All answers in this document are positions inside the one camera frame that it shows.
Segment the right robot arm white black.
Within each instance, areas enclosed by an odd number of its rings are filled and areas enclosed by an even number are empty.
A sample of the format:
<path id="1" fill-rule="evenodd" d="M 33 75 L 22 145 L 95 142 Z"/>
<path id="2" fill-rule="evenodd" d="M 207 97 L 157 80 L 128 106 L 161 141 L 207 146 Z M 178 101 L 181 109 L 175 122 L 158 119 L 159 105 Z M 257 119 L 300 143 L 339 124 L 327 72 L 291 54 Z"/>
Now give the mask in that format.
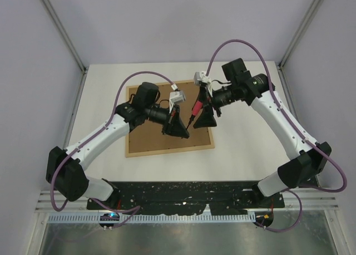
<path id="1" fill-rule="evenodd" d="M 304 133 L 304 128 L 293 115 L 287 114 L 289 118 L 285 118 L 285 106 L 267 75 L 252 76 L 240 58 L 224 64 L 222 70 L 227 82 L 217 90 L 212 89 L 206 72 L 195 73 L 199 94 L 189 124 L 195 129 L 216 127 L 215 118 L 221 116 L 221 108 L 236 101 L 246 102 L 265 120 L 290 160 L 252 186 L 251 200 L 257 207 L 264 207 L 275 194 L 299 187 L 321 173 L 327 163 L 325 156 L 332 149 L 327 142 L 319 143 L 308 133 L 298 135 L 298 131 Z"/>

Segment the red handled screwdriver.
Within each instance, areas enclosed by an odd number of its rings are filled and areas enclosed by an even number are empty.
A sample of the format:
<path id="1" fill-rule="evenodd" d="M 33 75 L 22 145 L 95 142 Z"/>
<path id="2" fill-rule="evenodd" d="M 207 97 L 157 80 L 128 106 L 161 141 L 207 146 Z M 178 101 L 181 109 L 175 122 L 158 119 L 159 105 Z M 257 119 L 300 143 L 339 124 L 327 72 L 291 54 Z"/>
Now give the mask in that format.
<path id="1" fill-rule="evenodd" d="M 187 124 L 186 129 L 189 128 L 189 126 L 191 125 L 191 123 L 194 121 L 196 115 L 200 112 L 201 108 L 202 108 L 203 104 L 201 101 L 197 100 L 192 108 L 192 112 L 191 112 L 191 116 L 189 118 L 189 122 Z"/>

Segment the wooden picture frame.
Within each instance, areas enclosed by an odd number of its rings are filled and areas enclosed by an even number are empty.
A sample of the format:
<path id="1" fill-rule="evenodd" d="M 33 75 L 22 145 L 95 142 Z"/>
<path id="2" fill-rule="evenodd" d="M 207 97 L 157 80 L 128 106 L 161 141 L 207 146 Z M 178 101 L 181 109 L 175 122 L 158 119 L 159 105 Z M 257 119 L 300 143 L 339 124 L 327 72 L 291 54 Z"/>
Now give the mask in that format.
<path id="1" fill-rule="evenodd" d="M 176 85 L 186 95 L 186 101 L 180 104 L 180 117 L 184 125 L 187 125 L 191 115 L 191 108 L 197 98 L 199 88 L 192 80 L 178 81 Z M 215 147 L 213 134 L 210 128 L 194 129 L 189 127 L 188 139 L 178 138 L 162 134 L 162 126 L 145 121 L 126 139 L 125 156 L 133 158 L 138 156 L 161 155 L 187 151 L 213 149 Z"/>

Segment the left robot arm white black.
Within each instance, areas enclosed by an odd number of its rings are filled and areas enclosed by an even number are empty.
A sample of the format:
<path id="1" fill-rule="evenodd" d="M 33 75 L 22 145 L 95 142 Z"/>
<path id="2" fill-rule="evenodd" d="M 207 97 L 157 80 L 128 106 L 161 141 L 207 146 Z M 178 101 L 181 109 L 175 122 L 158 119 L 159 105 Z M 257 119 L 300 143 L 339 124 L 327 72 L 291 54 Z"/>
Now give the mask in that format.
<path id="1" fill-rule="evenodd" d="M 157 102 L 160 98 L 159 87 L 143 82 L 130 99 L 115 106 L 109 119 L 92 133 L 64 149 L 53 148 L 49 153 L 46 172 L 51 191 L 60 192 L 67 202 L 86 197 L 103 208 L 117 208 L 119 189 L 106 179 L 90 178 L 85 171 L 111 144 L 147 120 L 160 124 L 164 135 L 189 138 L 180 118 L 179 104 L 185 101 L 185 94 L 176 85 L 172 88 L 169 106 L 164 108 Z"/>

